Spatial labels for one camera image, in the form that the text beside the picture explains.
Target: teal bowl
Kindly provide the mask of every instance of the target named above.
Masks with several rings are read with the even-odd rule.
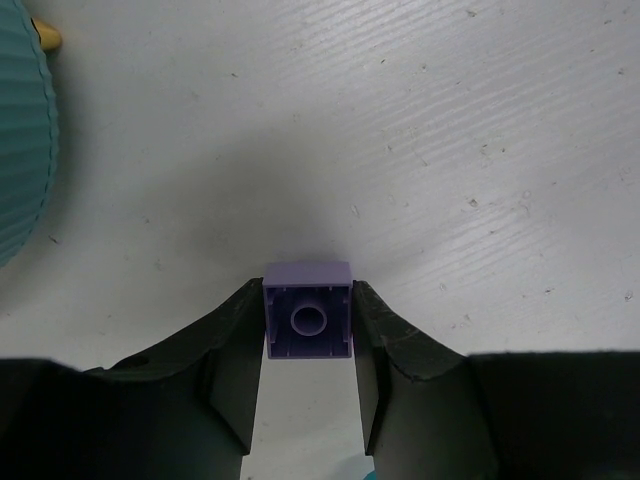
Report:
[[[58,111],[38,33],[18,0],[0,0],[0,267],[42,216],[57,153]]]

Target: teal object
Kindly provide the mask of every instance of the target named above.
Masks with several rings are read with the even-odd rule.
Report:
[[[18,0],[0,0],[0,267],[46,205],[58,153],[58,111],[44,53]]]

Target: white table surface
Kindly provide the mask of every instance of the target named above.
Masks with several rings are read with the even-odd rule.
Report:
[[[62,145],[2,356],[109,367],[301,259],[462,353],[640,347],[640,3],[26,4]],[[243,480],[370,469],[352,362],[265,362]]]

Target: lego brick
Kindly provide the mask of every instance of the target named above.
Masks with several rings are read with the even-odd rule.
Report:
[[[269,358],[351,356],[347,262],[269,265],[263,281]]]

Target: black plastic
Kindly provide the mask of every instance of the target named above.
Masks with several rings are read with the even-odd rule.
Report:
[[[640,354],[462,357],[353,289],[365,449],[378,480],[638,480]]]
[[[0,478],[237,480],[264,344],[259,279],[110,370],[0,362]]]

